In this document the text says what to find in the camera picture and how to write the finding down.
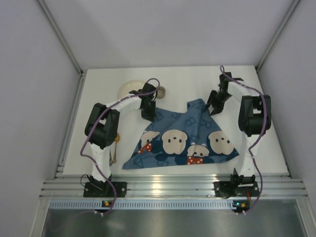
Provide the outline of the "cream round plate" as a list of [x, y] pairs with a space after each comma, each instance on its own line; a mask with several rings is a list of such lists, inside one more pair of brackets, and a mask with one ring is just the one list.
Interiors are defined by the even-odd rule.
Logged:
[[142, 89], [145, 84], [145, 81], [143, 80], [131, 80], [126, 83], [124, 83], [118, 90], [117, 98], [123, 98], [125, 97], [129, 92], [139, 89]]

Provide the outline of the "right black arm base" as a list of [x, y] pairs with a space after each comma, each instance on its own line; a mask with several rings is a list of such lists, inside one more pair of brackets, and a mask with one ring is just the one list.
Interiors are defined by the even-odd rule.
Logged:
[[214, 182], [215, 196], [228, 199], [230, 197], [256, 197], [259, 195], [259, 187], [255, 175], [239, 175], [234, 169], [229, 181]]

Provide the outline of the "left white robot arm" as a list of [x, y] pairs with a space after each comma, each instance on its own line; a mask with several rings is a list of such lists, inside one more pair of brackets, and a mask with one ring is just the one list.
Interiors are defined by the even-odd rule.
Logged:
[[115, 102], [93, 106], [84, 129], [86, 140], [80, 151], [82, 157], [93, 162], [92, 173], [88, 177], [90, 184], [99, 189], [111, 184], [111, 146], [117, 137], [119, 119], [139, 110], [142, 119], [154, 121], [158, 89], [147, 81], [143, 88], [132, 90]]

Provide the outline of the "blue bear print cloth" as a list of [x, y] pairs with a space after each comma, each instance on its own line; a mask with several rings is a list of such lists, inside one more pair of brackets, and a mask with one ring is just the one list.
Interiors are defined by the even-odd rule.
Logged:
[[124, 170], [223, 163], [239, 155], [232, 141], [205, 110], [205, 102], [187, 103], [184, 113], [156, 108]]

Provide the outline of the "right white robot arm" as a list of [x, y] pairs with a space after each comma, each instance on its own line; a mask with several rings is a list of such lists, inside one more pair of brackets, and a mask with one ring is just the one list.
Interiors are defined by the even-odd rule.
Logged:
[[270, 129], [272, 123], [271, 98], [258, 89], [248, 86], [241, 78], [233, 78], [230, 72], [220, 67], [219, 89], [212, 90], [204, 107], [211, 116], [220, 114], [224, 104], [231, 97], [238, 102], [238, 128], [243, 133], [242, 149], [235, 168], [240, 176], [255, 175], [255, 157], [260, 140]]

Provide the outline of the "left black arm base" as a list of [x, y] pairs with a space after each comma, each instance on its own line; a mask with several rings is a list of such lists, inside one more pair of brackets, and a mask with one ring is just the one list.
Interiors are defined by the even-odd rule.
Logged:
[[113, 182], [112, 185], [114, 188], [108, 182], [105, 183], [92, 179], [92, 181], [85, 183], [83, 196], [85, 198], [114, 198], [114, 191], [116, 191], [116, 197], [118, 198], [126, 196], [126, 182]]

